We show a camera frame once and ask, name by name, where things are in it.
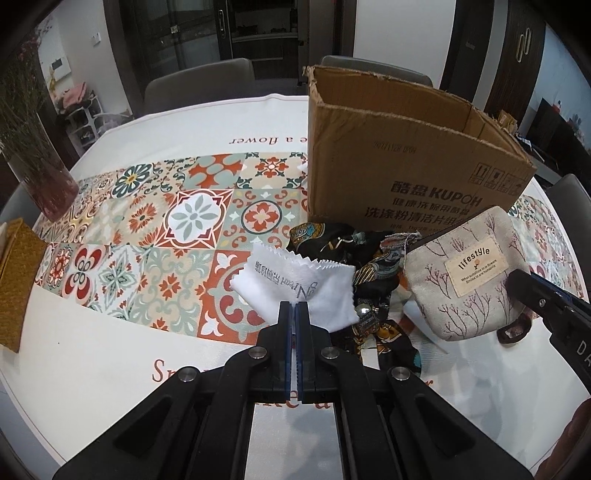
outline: metal handle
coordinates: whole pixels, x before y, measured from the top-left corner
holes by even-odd
[[[525,48],[524,48],[524,54],[527,55],[530,52],[530,44],[531,44],[531,28],[527,27],[527,29],[525,29]]]
[[[519,44],[517,45],[517,53],[515,54],[515,59],[517,63],[521,63],[521,59],[523,58],[523,33],[519,36]]]
[[[226,38],[226,22],[224,21],[223,10],[220,9],[217,11],[217,14],[220,19],[220,36],[222,38]]]

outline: door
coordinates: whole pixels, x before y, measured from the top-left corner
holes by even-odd
[[[452,78],[446,89],[469,102],[474,100],[480,82],[491,37],[494,8],[493,0],[474,2],[470,6],[460,38]]]
[[[524,0],[509,0],[505,41],[485,112],[501,110],[521,123],[542,61],[545,22]]]
[[[126,42],[143,72],[143,94],[156,78],[232,58],[226,0],[132,0],[120,2]]]

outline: cardboard box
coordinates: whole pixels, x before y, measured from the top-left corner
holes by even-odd
[[[356,70],[307,74],[311,222],[426,235],[508,210],[534,175],[517,141],[464,99]]]

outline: cabinet door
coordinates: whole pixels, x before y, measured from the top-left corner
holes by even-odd
[[[505,41],[485,112],[501,110],[518,123],[534,91],[544,51],[545,22],[524,0],[509,0]]]
[[[452,78],[446,89],[469,102],[474,100],[486,59],[494,8],[493,0],[474,2],[470,6]]]

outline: tile pattern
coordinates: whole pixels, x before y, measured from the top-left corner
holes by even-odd
[[[583,286],[558,222],[543,202],[522,195],[509,210],[530,270],[583,298]]]
[[[296,189],[305,175],[298,169],[306,155],[291,153],[247,153],[236,184],[239,189]]]
[[[300,189],[235,190],[218,248],[250,250],[259,242],[285,248],[290,229],[307,220],[304,197]]]
[[[82,180],[74,205],[35,231],[48,247],[35,282],[88,308],[155,329],[252,345],[265,322],[230,280],[252,244],[285,248],[307,219],[301,153],[206,155]],[[509,212],[535,271],[582,296],[543,203]]]

